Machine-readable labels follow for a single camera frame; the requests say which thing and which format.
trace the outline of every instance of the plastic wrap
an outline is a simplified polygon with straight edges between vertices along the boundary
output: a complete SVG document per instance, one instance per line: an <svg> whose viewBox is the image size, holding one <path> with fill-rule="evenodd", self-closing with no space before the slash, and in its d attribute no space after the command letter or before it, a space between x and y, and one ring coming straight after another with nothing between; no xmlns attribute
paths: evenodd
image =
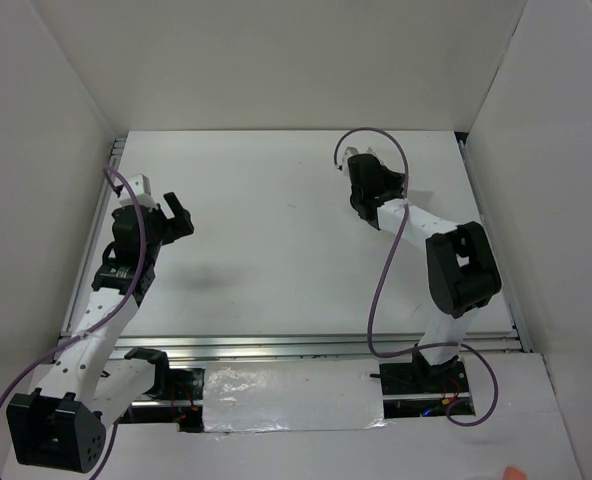
<svg viewBox="0 0 592 480"><path fill-rule="evenodd" d="M385 425L376 360L230 362L205 373L207 432L357 430Z"/></svg>

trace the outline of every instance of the clear plastic sheet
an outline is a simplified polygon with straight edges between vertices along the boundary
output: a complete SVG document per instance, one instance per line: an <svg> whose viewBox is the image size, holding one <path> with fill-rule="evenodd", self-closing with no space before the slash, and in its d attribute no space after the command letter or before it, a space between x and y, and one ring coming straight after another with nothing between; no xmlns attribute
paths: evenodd
<svg viewBox="0 0 592 480"><path fill-rule="evenodd" d="M207 432L358 430L385 425L376 360L228 362L207 368Z"/></svg>

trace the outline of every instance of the orange object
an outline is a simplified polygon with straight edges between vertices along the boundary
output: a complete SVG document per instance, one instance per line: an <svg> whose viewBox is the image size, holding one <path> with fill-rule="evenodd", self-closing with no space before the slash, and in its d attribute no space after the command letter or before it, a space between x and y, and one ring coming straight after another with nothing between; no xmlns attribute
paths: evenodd
<svg viewBox="0 0 592 480"><path fill-rule="evenodd" d="M527 474L516 467L507 467L503 480L527 480Z"/></svg>

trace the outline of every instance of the white floor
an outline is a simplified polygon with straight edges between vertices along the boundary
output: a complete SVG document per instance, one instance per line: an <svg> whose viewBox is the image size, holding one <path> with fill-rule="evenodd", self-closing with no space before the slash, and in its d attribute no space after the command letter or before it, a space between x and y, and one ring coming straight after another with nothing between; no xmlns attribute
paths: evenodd
<svg viewBox="0 0 592 480"><path fill-rule="evenodd" d="M164 193L176 192L196 233L162 249L156 281L124 335L363 334L392 236L374 230L350 207L349 179L332 164L340 135L131 132L121 173L147 175L161 201ZM477 220L454 134L394 135L409 157L412 201L450 220ZM360 133L346 145L372 146L390 168L402 170L384 137ZM105 212L78 315L111 241L109 214L117 206L112 199ZM434 308L425 259L401 245L377 332L423 333ZM511 328L498 295L470 333Z"/></svg>
<svg viewBox="0 0 592 480"><path fill-rule="evenodd" d="M501 480L506 466L529 480L580 480L540 355L487 355L500 384L496 413L484 425L445 418L401 419L370 430L264 434L184 434L172 425L123 425L101 479L201 480ZM476 411L491 401L489 377L465 357ZM81 479L20 466L6 480Z"/></svg>

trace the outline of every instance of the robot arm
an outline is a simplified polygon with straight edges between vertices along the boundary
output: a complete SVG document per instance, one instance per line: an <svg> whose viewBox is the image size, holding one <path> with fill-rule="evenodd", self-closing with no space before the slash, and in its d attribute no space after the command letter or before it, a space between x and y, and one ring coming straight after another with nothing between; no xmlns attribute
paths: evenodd
<svg viewBox="0 0 592 480"><path fill-rule="evenodd" d="M103 253L78 332L87 332L124 300L139 259L135 208L140 208L146 255L136 289L103 327L82 333L83 338L63 352L31 394L12 397L6 413L21 464L89 472L101 456L110 425L135 398L143 393L156 395L165 388L169 361L165 353L156 350L132 349L111 374L104 372L116 341L154 280L161 246L194 232L189 212L173 193L164 195L174 213L168 219L151 197L147 177L137 175L128 181L138 205L132 204L124 188L120 191L121 208L112 213L114 241Z"/></svg>
<svg viewBox="0 0 592 480"><path fill-rule="evenodd" d="M360 218L378 230L398 232L407 211L403 239L426 254L429 291L437 307L419 345L460 344L480 308L501 289L501 279L487 236L476 222L444 220L408 202L403 174L383 165L372 151L345 151L339 166L351 180L350 203ZM458 346L444 346L414 356L419 376L431 378L450 369Z"/></svg>

